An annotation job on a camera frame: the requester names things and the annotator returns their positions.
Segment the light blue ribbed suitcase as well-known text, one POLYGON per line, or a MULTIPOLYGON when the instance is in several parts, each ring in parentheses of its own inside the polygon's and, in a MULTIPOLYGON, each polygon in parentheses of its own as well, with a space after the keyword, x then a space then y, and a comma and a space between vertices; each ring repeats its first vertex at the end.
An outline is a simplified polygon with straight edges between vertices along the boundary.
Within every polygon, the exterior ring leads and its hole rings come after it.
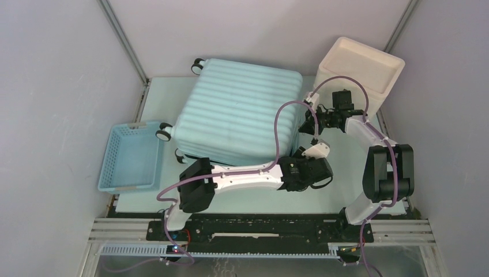
POLYGON ((188 158, 251 166, 298 148, 303 77, 300 73, 222 59, 197 58, 198 76, 175 124, 156 137, 175 141, 188 158))

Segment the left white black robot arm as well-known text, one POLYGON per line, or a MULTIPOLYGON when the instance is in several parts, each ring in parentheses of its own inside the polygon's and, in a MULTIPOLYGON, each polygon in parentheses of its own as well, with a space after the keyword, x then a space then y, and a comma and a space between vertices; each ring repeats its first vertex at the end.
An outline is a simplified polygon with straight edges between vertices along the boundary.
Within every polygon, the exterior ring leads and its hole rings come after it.
POLYGON ((178 198, 170 199, 160 233, 168 240, 178 239, 192 214, 209 208, 220 193, 255 188, 302 192, 324 188, 332 180, 326 158, 283 156, 277 161, 240 167, 212 165, 209 158, 199 158, 180 173, 175 185, 157 195, 157 200, 165 201, 164 194, 178 191, 178 198))

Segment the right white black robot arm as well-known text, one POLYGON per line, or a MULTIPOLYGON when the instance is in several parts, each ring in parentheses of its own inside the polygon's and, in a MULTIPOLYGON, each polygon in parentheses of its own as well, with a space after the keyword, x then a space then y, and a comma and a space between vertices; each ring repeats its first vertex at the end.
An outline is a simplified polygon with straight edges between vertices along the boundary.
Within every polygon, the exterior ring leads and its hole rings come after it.
POLYGON ((306 120, 299 132, 315 135, 325 128, 340 129, 366 151, 363 191, 345 208, 345 219, 335 226, 337 237, 350 241, 357 236, 358 225, 369 222, 379 211, 412 195, 413 148, 395 142, 375 128, 366 112, 355 108, 350 91, 334 92, 332 100, 333 108, 320 108, 319 95, 309 92, 304 102, 311 110, 306 112, 306 120))

